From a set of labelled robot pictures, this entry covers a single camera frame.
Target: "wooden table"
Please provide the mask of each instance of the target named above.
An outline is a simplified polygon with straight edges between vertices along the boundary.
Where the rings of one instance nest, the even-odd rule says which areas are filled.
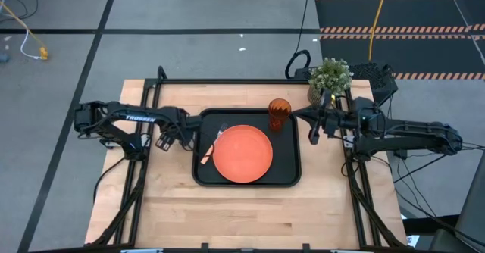
[[[126,80],[120,102],[139,105],[143,80]],[[292,108],[308,106],[307,85],[166,84],[159,107],[175,105],[190,114],[206,108],[266,108],[284,98]],[[368,81],[355,80],[352,96],[372,98]],[[135,123],[117,122],[126,131]],[[287,189],[207,188],[192,178],[192,152],[174,144],[169,152],[152,147],[142,201],[137,247],[293,248],[309,243],[313,249],[358,248],[349,181],[340,173],[344,162],[338,139],[308,141],[309,125],[298,119],[302,178]],[[159,136],[155,128],[154,137]],[[107,151],[103,171],[123,156]],[[377,154],[386,160],[384,153]],[[111,222],[120,207],[128,163],[115,168],[101,182],[92,210],[86,242],[92,242]],[[405,242],[394,184],[382,161],[367,163],[374,206],[384,223]],[[372,244],[363,208],[366,239]],[[127,215],[125,226],[131,221]]]

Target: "plant pot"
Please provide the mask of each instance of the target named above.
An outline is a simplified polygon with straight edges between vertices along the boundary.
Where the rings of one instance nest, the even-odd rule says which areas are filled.
[[[318,107],[318,105],[320,104],[320,100],[321,100],[321,94],[320,94],[320,91],[318,89],[313,87],[313,85],[310,85],[310,87],[308,88],[308,93],[307,93],[306,96],[307,96],[308,101],[310,102],[311,105],[313,105],[314,107]]]

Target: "potted plant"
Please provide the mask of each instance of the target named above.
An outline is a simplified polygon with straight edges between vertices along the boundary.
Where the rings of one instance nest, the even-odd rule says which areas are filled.
[[[334,95],[343,95],[343,92],[350,88],[351,82],[351,73],[346,61],[325,58],[321,66],[310,70],[308,100],[313,106],[318,106],[322,89],[328,89]]]

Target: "yellow cable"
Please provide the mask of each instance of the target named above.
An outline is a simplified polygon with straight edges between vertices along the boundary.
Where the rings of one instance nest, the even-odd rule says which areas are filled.
[[[28,26],[27,26],[27,25],[26,25],[26,24],[25,24],[25,23],[24,23],[24,22],[23,22],[23,21],[22,21],[22,20],[21,20],[19,17],[17,17],[17,15],[15,15],[15,14],[14,14],[14,12],[13,12],[13,11],[11,11],[11,9],[10,9],[9,7],[7,7],[7,6],[5,5],[5,3],[4,3],[4,2],[1,2],[1,1],[0,1],[0,5],[2,5],[2,6],[3,6],[3,8],[4,8],[5,10],[7,10],[7,12],[8,12],[8,13],[9,13],[9,14],[10,14],[10,15],[11,15],[11,16],[12,16],[12,17],[13,17],[13,18],[14,18],[14,19],[15,19],[15,20],[16,20],[16,21],[17,21],[17,22],[20,24],[20,25],[22,25],[22,26],[23,26],[23,27],[24,27],[26,30],[28,30],[28,31],[29,31],[29,34],[30,34],[30,35],[31,35],[31,36],[32,36],[32,37],[33,37],[33,38],[34,38],[34,39],[35,39],[35,40],[36,40],[36,41],[37,41],[37,42],[38,42],[38,43],[41,45],[41,48],[40,48],[40,57],[41,57],[41,59],[46,60],[46,59],[47,59],[47,57],[49,56],[49,52],[48,52],[48,50],[47,50],[47,45],[45,45],[45,44],[44,44],[44,42],[40,41],[40,39],[39,39],[39,38],[37,38],[37,36],[36,36],[35,34],[33,34],[33,33],[30,31],[29,27],[28,27]]]
[[[374,18],[374,25],[372,25],[371,31],[371,42],[369,43],[369,61],[372,60],[372,43],[374,42],[374,31],[376,30],[377,21],[379,20],[380,9],[382,8],[382,4],[384,0],[380,0],[379,8],[377,9],[376,17]]]

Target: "concrete floor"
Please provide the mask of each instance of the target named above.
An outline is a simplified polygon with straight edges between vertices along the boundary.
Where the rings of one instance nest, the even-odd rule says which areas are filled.
[[[32,8],[33,0],[23,0]],[[6,3],[21,12],[19,4]],[[39,0],[32,28],[95,29],[106,0]],[[106,28],[297,28],[304,0],[115,0]],[[0,28],[14,28],[12,21]],[[318,28],[308,4],[305,28]],[[0,248],[16,251],[54,151],[93,35],[43,35],[52,58],[34,61],[20,52],[23,35],[5,41],[0,52]],[[154,77],[159,64],[170,78],[283,78],[297,35],[109,35],[103,36],[81,101],[117,100],[125,79]],[[319,64],[313,35],[304,35]],[[32,39],[26,50],[35,53]],[[395,118],[439,120],[457,128],[465,141],[484,144],[483,81],[399,81],[393,100]],[[438,215],[461,210],[481,153],[464,151],[416,173],[415,180]],[[105,150],[97,141],[70,133],[30,250],[81,246],[92,209],[92,188]],[[410,170],[434,156],[409,158]],[[390,158],[396,172],[397,161]],[[396,188],[412,200],[402,184]],[[405,203],[402,206],[422,216]]]

